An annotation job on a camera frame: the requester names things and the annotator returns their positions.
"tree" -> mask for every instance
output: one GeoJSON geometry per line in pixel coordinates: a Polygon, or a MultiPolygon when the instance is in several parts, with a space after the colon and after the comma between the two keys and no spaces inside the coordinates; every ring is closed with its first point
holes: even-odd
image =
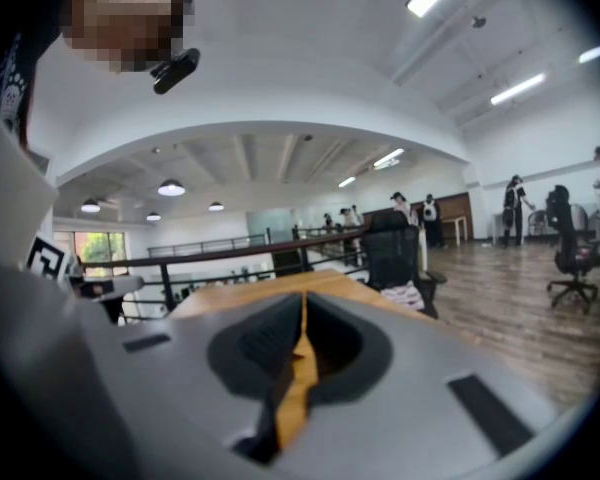
{"type": "Polygon", "coordinates": [[[82,261],[84,263],[111,261],[106,233],[87,233],[87,243],[82,249],[82,261]]]}

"black railing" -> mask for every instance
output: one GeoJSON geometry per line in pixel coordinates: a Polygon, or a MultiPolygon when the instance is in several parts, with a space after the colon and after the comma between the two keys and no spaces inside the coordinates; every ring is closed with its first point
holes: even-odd
{"type": "MultiPolygon", "coordinates": [[[[125,267],[127,269],[134,267],[159,267],[160,268],[160,276],[161,281],[149,281],[145,282],[145,286],[159,286],[162,285],[164,290],[162,293],[164,294],[164,300],[133,300],[133,301],[125,301],[128,303],[135,304],[160,304],[164,305],[168,312],[173,311],[177,303],[180,301],[176,300],[174,295],[173,288],[176,286],[184,285],[185,287],[189,287],[189,293],[195,291],[193,288],[196,284],[199,283],[216,283],[227,282],[227,281],[238,281],[238,282],[251,282],[251,279],[257,281],[264,281],[271,277],[271,274],[276,275],[285,275],[289,273],[295,272],[310,272],[314,270],[314,265],[319,265],[322,263],[326,263],[329,261],[343,261],[345,265],[352,264],[354,268],[350,271],[344,272],[344,274],[353,274],[355,272],[360,272],[365,270],[367,267],[363,264],[363,255],[359,250],[351,250],[345,251],[344,247],[341,249],[342,254],[327,256],[326,259],[310,262],[307,249],[319,250],[320,246],[324,246],[329,243],[350,243],[354,240],[360,238],[362,235],[361,229],[348,230],[347,232],[333,232],[333,233],[325,233],[320,236],[308,237],[301,240],[294,240],[291,242],[284,242],[278,244],[263,244],[263,245],[254,245],[251,247],[242,247],[228,250],[219,250],[219,251],[209,251],[200,254],[193,254],[187,256],[174,255],[169,257],[149,257],[149,258],[140,258],[135,260],[118,260],[118,261],[109,261],[109,262],[93,262],[93,263],[85,263],[83,265],[85,271],[93,268],[116,268],[116,267],[125,267]],[[235,275],[230,276],[219,276],[213,278],[200,278],[200,279],[188,279],[183,281],[172,281],[169,275],[168,266],[183,264],[183,263],[196,263],[199,261],[210,261],[210,260],[219,260],[226,258],[236,258],[236,257],[244,257],[244,256],[252,256],[258,254],[275,254],[281,252],[289,252],[289,251],[298,251],[300,262],[295,265],[285,265],[282,267],[275,267],[271,270],[267,270],[264,272],[242,272],[235,275]]],[[[138,316],[129,317],[131,319],[136,320],[145,320],[151,319],[148,317],[138,316]]]]}
{"type": "Polygon", "coordinates": [[[266,245],[266,235],[249,235],[222,240],[208,240],[192,244],[165,245],[163,247],[149,247],[150,258],[165,258],[171,256],[191,256],[214,251],[232,251],[256,245],[266,245]]]}
{"type": "MultiPolygon", "coordinates": [[[[338,227],[322,227],[322,228],[298,228],[294,227],[293,235],[298,240],[307,240],[319,236],[337,236],[338,233],[351,233],[364,231],[363,226],[338,226],[338,227]]],[[[335,240],[324,244],[315,245],[309,250],[318,252],[323,256],[337,260],[342,256],[351,255],[354,252],[360,252],[360,242],[357,239],[352,240],[335,240]]],[[[344,260],[345,265],[357,266],[358,260],[363,261],[364,258],[355,257],[344,260]]]]}

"wooden floor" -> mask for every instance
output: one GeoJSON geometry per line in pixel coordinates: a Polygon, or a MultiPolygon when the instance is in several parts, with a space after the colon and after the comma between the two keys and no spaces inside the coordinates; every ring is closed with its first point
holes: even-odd
{"type": "MultiPolygon", "coordinates": [[[[507,250],[469,243],[430,251],[429,268],[448,278],[436,293],[440,320],[499,354],[565,410],[600,386],[600,295],[588,315],[579,299],[552,309],[547,283],[568,279],[554,254],[537,243],[507,250]]],[[[588,281],[600,288],[600,268],[588,281]]]]}

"white ceiling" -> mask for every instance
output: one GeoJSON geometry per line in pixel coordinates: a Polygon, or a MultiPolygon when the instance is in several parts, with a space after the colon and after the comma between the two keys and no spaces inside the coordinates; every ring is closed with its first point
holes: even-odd
{"type": "MultiPolygon", "coordinates": [[[[430,99],[461,129],[515,105],[494,108],[488,102],[518,81],[543,70],[557,81],[572,78],[573,56],[595,45],[578,10],[565,0],[441,0],[422,19],[405,8],[407,1],[196,0],[195,26],[187,28],[185,44],[211,45],[210,51],[240,48],[249,55],[250,44],[275,50],[285,40],[297,44],[294,55],[308,61],[310,52],[353,60],[387,84],[430,99]],[[485,17],[486,25],[472,28],[473,16],[485,17]]],[[[67,92],[81,94],[78,89],[67,92]]],[[[68,105],[57,91],[49,99],[58,108],[68,105]]],[[[61,187],[55,211],[74,216],[88,196],[154,204],[157,187],[171,177],[192,193],[245,183],[332,188],[395,147],[353,134],[310,142],[298,134],[182,137],[159,154],[138,152],[71,180],[61,187]]]]}

